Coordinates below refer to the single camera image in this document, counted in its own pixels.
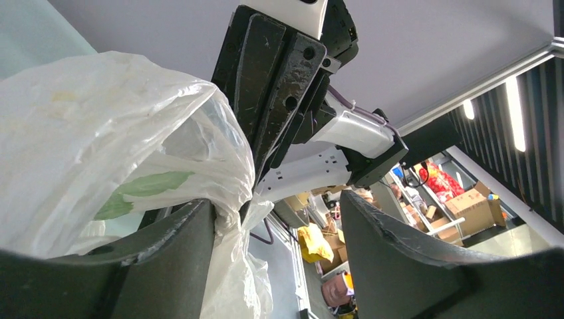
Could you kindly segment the yellow plastic bag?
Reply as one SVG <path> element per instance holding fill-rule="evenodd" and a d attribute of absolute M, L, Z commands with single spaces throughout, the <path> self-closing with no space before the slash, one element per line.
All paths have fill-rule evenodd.
<path fill-rule="evenodd" d="M 307 226 L 299 227 L 297 238 L 304 261 L 307 263 L 333 262 L 334 252 L 316 224 L 309 223 Z"/>

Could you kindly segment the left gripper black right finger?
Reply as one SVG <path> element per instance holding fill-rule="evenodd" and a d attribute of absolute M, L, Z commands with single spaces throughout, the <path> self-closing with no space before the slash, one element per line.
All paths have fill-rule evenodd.
<path fill-rule="evenodd" d="M 341 193 L 361 318 L 562 318 L 563 249 L 499 257 L 436 239 Z"/>

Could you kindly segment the white plastic bag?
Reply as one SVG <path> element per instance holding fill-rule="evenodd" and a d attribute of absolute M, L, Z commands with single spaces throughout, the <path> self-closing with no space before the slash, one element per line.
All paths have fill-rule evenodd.
<path fill-rule="evenodd" d="M 249 144 L 219 88 L 118 52 L 75 56 L 1 82 L 1 252 L 85 255 L 206 199 L 214 242 L 198 318 L 268 318 L 267 264 L 248 230 Z"/>

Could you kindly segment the red patterned bag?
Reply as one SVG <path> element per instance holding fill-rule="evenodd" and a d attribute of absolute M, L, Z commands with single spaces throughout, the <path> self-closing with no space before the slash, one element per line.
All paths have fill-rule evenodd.
<path fill-rule="evenodd" d="M 453 177 L 442 171 L 436 164 L 424 162 L 418 168 L 420 179 L 429 187 L 432 193 L 453 212 L 461 209 L 456 206 L 455 198 L 464 194 L 461 185 Z"/>

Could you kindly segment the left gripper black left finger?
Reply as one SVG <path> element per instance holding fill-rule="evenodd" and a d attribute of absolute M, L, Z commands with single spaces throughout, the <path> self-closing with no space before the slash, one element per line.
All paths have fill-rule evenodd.
<path fill-rule="evenodd" d="M 193 200 L 85 255 L 1 252 L 2 318 L 198 318 L 215 209 Z"/>

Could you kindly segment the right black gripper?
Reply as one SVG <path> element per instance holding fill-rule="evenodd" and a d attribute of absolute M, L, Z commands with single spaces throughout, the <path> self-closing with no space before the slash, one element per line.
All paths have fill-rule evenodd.
<path fill-rule="evenodd" d="M 329 0 L 321 41 L 295 36 L 265 107 L 286 31 L 267 15 L 239 5 L 211 78 L 253 145 L 258 181 L 282 164 L 291 145 L 308 142 L 336 116 L 325 102 L 330 76 L 358 54 L 358 33 L 345 2 Z"/>

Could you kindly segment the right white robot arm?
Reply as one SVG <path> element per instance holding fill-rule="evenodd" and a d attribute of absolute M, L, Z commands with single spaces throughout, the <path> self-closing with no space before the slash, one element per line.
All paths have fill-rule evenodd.
<path fill-rule="evenodd" d="M 249 142 L 263 198 L 370 187 L 407 154 L 382 112 L 330 84 L 357 53 L 343 1 L 241 1 L 233 12 L 211 79 Z"/>

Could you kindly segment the cardboard box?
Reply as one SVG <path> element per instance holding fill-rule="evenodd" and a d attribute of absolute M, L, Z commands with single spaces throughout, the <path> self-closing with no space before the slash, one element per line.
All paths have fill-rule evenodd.
<path fill-rule="evenodd" d="M 499 196 L 481 181 L 470 190 L 445 202 L 445 206 L 460 223 L 463 236 L 470 236 L 493 226 L 506 226 Z"/>

